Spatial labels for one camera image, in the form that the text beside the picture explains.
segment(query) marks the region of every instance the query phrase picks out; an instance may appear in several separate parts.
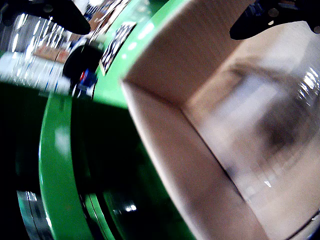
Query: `cardboard box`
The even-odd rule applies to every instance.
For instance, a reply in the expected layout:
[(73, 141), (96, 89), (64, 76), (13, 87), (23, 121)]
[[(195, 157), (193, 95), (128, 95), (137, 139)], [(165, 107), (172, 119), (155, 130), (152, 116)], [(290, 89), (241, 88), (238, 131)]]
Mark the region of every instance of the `cardboard box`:
[(44, 58), (44, 59), (48, 59), (51, 61), (55, 61), (60, 51), (61, 49), (58, 49), (58, 48), (41, 46), (36, 49), (33, 55)]
[[(296, 236), (306, 239), (320, 219), (311, 221), (320, 206), (319, 124), (311, 114), (319, 103), (309, 111), (290, 110), (290, 102), (302, 103), (299, 84), (319, 83), (320, 39), (293, 22), (232, 40), (231, 26), (251, 3), (188, 1), (159, 27), (122, 88), (197, 239), (287, 239), (311, 222)], [(289, 127), (300, 114), (305, 119)]]
[(78, 40), (81, 38), (81, 36), (82, 36), (82, 35), (72, 33), (71, 36), (70, 36), (69, 41), (71, 41), (71, 42), (76, 42), (76, 41), (78, 41)]
[(59, 62), (61, 64), (64, 64), (68, 57), (69, 57), (70, 52), (66, 51), (66, 50), (61, 50), (58, 55), (56, 56), (55, 61)]
[[(89, 21), (90, 27), (91, 27), (91, 31), (96, 30), (97, 26), (99, 25), (99, 19), (101, 19), (105, 14), (101, 11), (96, 12), (95, 14), (93, 14), (91, 20)], [(102, 25), (102, 27), (107, 23), (107, 19), (104, 20), (104, 23)]]

